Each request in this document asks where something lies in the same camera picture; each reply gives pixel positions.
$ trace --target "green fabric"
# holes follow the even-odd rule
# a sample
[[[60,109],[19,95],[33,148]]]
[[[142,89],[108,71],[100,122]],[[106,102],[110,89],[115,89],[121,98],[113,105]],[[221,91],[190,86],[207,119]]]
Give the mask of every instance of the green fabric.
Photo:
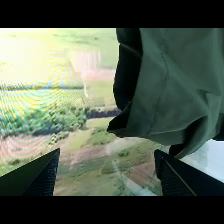
[[[184,143],[176,156],[182,158],[215,137],[223,123],[224,30],[140,28],[140,34],[143,56],[128,122],[112,132]]]

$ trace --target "dark green cloth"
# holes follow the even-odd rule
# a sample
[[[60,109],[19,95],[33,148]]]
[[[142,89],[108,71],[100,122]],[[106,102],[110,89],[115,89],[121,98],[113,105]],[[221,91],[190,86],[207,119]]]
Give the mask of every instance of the dark green cloth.
[[[119,28],[117,37],[114,96],[122,113],[109,132],[180,145],[176,158],[218,134],[224,139],[224,29]]]

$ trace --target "black object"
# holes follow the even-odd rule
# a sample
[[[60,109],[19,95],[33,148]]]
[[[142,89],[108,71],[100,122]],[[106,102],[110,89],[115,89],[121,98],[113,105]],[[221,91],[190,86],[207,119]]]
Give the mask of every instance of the black object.
[[[154,155],[163,196],[224,196],[222,182],[160,150]]]
[[[0,177],[0,196],[53,196],[60,149]]]

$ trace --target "garment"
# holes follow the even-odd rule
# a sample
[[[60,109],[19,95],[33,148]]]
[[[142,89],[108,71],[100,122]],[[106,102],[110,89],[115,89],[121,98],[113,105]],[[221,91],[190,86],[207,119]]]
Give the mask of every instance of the garment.
[[[108,132],[173,145],[176,158],[224,140],[224,29],[118,28],[117,37],[122,112]]]

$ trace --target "displayed landscape image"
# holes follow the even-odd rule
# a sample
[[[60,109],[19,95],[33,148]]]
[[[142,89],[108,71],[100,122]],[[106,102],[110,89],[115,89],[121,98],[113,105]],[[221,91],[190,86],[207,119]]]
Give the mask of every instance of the displayed landscape image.
[[[160,195],[162,146],[106,132],[114,28],[0,29],[0,176],[61,149],[54,195]]]

